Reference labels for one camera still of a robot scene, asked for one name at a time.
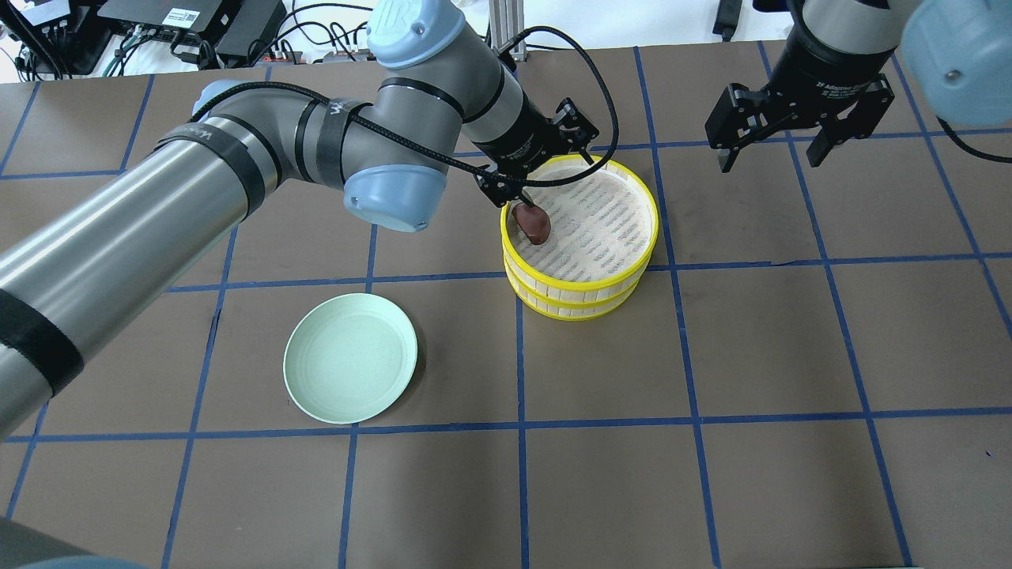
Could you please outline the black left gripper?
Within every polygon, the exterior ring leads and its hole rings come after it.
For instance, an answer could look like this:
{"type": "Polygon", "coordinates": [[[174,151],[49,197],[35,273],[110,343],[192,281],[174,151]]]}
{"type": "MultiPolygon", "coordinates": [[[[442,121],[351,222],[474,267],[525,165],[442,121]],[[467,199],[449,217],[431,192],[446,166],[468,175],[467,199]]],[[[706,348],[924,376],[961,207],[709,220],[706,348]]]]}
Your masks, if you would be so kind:
{"type": "MultiPolygon", "coordinates": [[[[549,159],[575,152],[593,167],[592,142],[599,135],[570,98],[547,118],[518,83],[503,83],[494,100],[473,116],[473,143],[492,160],[491,172],[521,180],[549,159]]],[[[523,184],[512,185],[512,200],[516,208],[538,210],[523,184]]]]}

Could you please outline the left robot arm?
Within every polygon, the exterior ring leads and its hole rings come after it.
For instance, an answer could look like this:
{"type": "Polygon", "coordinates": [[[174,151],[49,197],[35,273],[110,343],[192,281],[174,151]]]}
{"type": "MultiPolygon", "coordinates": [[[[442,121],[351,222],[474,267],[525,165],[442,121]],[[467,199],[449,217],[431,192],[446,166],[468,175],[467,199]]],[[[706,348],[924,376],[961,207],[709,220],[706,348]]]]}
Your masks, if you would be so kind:
{"type": "Polygon", "coordinates": [[[447,172],[476,179],[499,208],[532,206],[549,159],[579,153],[597,172],[617,148],[614,102],[576,40],[610,112],[598,130],[571,100],[553,115],[531,102],[497,50],[449,1],[380,1],[366,25],[386,75],[376,100],[330,98],[299,85],[210,87],[190,119],[145,159],[2,255],[2,435],[77,378],[88,361],[248,219],[286,180],[343,192],[348,212],[397,232],[426,229],[447,172]]]}

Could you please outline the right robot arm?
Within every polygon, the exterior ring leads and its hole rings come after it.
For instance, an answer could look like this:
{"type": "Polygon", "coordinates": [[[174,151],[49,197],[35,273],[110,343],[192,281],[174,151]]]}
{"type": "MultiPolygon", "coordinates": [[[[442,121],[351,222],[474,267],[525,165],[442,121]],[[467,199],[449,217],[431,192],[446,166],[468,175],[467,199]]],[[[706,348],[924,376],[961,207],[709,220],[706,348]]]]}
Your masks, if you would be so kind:
{"type": "Polygon", "coordinates": [[[957,126],[1010,120],[1008,1],[755,1],[794,22],[768,83],[731,83],[704,125],[719,168],[731,171],[748,145],[787,130],[814,130],[806,149],[817,167],[849,140],[870,137],[896,94],[883,67],[903,55],[946,136],[973,157],[957,126]]]}

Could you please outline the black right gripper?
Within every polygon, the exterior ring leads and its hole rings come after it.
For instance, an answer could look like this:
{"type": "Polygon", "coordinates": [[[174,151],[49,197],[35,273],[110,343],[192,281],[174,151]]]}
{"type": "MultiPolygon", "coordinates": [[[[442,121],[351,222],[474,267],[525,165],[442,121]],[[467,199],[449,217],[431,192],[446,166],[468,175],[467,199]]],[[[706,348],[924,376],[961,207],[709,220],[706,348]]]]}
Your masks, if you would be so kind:
{"type": "Polygon", "coordinates": [[[838,145],[870,137],[895,100],[882,74],[893,52],[845,53],[796,25],[766,85],[730,83],[719,94],[704,129],[720,172],[731,172],[746,145],[785,130],[819,130],[806,148],[811,167],[838,145]]]}

